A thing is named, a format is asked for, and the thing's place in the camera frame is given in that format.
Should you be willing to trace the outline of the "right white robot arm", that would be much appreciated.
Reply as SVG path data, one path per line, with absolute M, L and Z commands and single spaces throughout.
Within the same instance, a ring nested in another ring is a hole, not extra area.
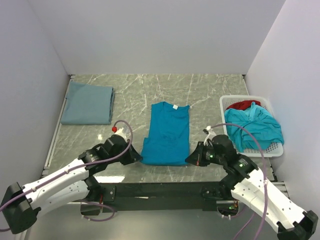
M 204 195 L 217 200 L 239 200 L 264 220 L 280 240 L 308 240 L 315 233 L 318 216 L 306 211 L 285 196 L 272 182 L 264 178 L 249 157 L 237 153 L 226 135 L 217 135 L 208 145 L 198 142 L 186 163 L 199 167 L 221 165 L 227 175 L 215 190 Z

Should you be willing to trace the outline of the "bright blue t shirt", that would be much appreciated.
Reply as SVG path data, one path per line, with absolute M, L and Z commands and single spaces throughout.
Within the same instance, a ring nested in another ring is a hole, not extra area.
M 141 162 L 150 166 L 185 166 L 190 155 L 190 106 L 166 101 L 151 106 L 148 136 Z

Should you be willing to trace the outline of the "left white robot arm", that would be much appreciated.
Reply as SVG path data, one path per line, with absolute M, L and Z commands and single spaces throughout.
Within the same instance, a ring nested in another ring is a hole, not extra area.
M 11 184 L 0 204 L 8 230 L 14 235 L 20 234 L 39 217 L 69 202 L 102 200 L 107 193 L 95 174 L 104 171 L 109 164 L 128 165 L 142 159 L 132 146 L 130 126 L 113 126 L 112 131 L 104 143 L 85 150 L 56 172 L 24 186 L 18 182 Z

